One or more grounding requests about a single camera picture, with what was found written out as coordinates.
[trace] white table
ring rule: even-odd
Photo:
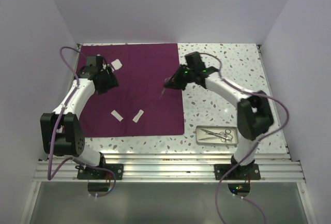
[[[109,43],[84,44],[84,46],[105,46]],[[263,90],[270,94],[255,44],[179,43],[179,62],[185,63],[184,55],[193,51],[207,52],[223,61],[222,73],[228,79],[253,91]],[[219,67],[218,62],[203,56],[207,66]],[[199,145],[196,143],[196,126],[236,126],[236,110],[222,97],[204,88],[189,84],[183,91],[185,133],[179,136],[140,136],[118,138],[86,138],[86,144],[102,153],[134,154],[233,154],[236,147],[222,145]],[[275,129],[279,123],[272,105]],[[261,142],[257,153],[286,154],[287,148],[282,132]]]

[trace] metal tray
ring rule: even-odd
[[[237,127],[197,126],[195,131],[196,131],[197,144],[207,144],[207,145],[238,144]]]

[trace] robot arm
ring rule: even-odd
[[[47,154],[50,153],[55,122],[62,112],[57,126],[58,132],[55,135],[53,154],[71,157],[88,166],[104,167],[103,155],[85,146],[85,136],[78,121],[85,104],[95,92],[103,94],[118,86],[112,69],[108,65],[103,65],[103,60],[101,56],[88,56],[86,66],[78,72],[79,83],[74,80],[62,103],[52,113],[44,113],[41,116],[43,148]]]
[[[165,82],[164,87],[185,90],[188,83],[194,82],[220,95],[237,109],[237,126],[241,137],[237,150],[231,158],[231,163],[236,164],[252,150],[257,137],[266,133],[274,123],[268,100],[263,97],[243,94],[230,87],[220,78],[217,68],[205,67],[199,52],[187,54],[185,59],[187,65],[180,65],[174,76]],[[245,92],[253,92],[230,80],[227,81]],[[254,154],[255,151],[242,161],[239,167],[252,166]]]

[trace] maroon fabric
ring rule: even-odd
[[[119,87],[96,93],[88,100],[80,124],[86,137],[182,135],[184,113],[182,91],[166,90],[159,99],[165,78],[179,66],[177,44],[133,44],[85,46],[85,55],[101,54],[107,62],[119,59],[122,68],[114,73]],[[80,56],[77,70],[86,64]],[[132,119],[144,113],[137,123]],[[124,119],[119,122],[111,112]]]

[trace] scissors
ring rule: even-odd
[[[199,140],[214,140],[214,139],[220,139],[221,142],[223,143],[231,143],[233,136],[230,134],[231,130],[226,129],[224,132],[212,132],[206,129],[201,129],[208,135],[213,135],[214,137],[207,137],[207,138],[202,138]]]

